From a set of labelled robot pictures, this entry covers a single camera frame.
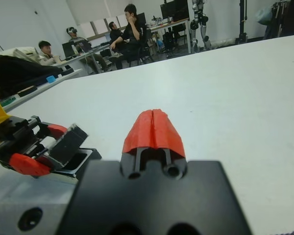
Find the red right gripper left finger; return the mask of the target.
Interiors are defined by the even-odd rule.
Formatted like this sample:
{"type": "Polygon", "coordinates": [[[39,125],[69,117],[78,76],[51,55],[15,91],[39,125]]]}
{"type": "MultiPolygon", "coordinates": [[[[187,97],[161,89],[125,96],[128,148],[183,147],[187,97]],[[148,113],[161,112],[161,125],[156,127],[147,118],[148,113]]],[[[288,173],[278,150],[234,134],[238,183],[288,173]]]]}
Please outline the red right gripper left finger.
{"type": "Polygon", "coordinates": [[[151,123],[152,110],[143,111],[125,138],[121,157],[123,175],[141,171],[141,153],[152,146],[151,123]]]}

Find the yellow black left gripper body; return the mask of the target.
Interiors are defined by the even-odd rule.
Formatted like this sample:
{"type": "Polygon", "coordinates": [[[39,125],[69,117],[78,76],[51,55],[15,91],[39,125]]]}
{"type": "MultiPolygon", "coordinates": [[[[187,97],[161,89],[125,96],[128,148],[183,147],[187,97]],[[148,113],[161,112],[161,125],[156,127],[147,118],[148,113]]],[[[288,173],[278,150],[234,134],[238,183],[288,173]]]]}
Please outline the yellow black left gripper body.
{"type": "Polygon", "coordinates": [[[38,116],[29,119],[10,116],[0,105],[0,162],[9,162],[15,153],[33,159],[49,155],[48,147],[43,144],[49,136],[48,126],[38,116]]]}

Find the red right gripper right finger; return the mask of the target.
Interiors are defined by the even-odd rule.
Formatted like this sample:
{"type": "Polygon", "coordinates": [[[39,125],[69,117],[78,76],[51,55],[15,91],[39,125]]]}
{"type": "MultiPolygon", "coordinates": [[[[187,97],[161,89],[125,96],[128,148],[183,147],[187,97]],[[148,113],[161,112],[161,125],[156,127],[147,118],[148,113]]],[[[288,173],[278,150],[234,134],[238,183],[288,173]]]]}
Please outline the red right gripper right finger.
{"type": "Polygon", "coordinates": [[[172,179],[181,179],[187,162],[180,135],[168,115],[160,109],[152,110],[153,147],[164,156],[161,157],[164,174],[172,179]]]}

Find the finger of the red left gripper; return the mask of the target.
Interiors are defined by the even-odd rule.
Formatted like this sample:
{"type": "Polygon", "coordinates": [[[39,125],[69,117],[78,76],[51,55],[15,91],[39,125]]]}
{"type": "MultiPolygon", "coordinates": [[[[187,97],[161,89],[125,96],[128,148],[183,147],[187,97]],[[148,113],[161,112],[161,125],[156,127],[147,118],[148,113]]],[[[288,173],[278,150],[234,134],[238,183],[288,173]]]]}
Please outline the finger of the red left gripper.
{"type": "Polygon", "coordinates": [[[9,164],[15,171],[23,175],[44,176],[51,172],[48,166],[19,153],[11,156],[9,164]]]}
{"type": "Polygon", "coordinates": [[[50,124],[47,128],[49,131],[48,136],[54,138],[55,140],[60,139],[67,132],[66,127],[57,124],[50,124]]]}

